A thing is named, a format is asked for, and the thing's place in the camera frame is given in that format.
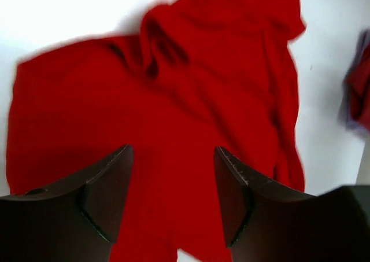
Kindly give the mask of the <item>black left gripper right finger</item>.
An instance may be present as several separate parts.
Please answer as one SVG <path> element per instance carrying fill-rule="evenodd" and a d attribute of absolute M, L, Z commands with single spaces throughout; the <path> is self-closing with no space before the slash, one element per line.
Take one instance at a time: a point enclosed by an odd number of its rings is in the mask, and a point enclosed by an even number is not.
<path fill-rule="evenodd" d="M 233 261 L 368 261 L 369 186 L 319 196 L 291 189 L 223 147 L 214 171 Z"/>

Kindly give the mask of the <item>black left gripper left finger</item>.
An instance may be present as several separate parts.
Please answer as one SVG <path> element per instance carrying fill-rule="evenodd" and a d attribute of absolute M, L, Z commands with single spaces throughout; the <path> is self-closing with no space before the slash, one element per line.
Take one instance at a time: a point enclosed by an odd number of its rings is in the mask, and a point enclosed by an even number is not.
<path fill-rule="evenodd" d="M 47 186 L 1 197 L 1 260 L 108 261 L 133 162 L 125 145 Z"/>

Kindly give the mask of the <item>bright red t shirt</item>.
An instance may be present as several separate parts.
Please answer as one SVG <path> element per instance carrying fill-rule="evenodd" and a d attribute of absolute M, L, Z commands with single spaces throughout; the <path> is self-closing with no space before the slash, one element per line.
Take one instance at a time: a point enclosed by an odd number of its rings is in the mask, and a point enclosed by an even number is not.
<path fill-rule="evenodd" d="M 134 167 L 111 261 L 230 261 L 213 152 L 296 190 L 298 80 L 287 44 L 300 0 L 177 0 L 134 35 L 94 38 L 17 66 L 6 177 L 24 194 L 122 145 Z"/>

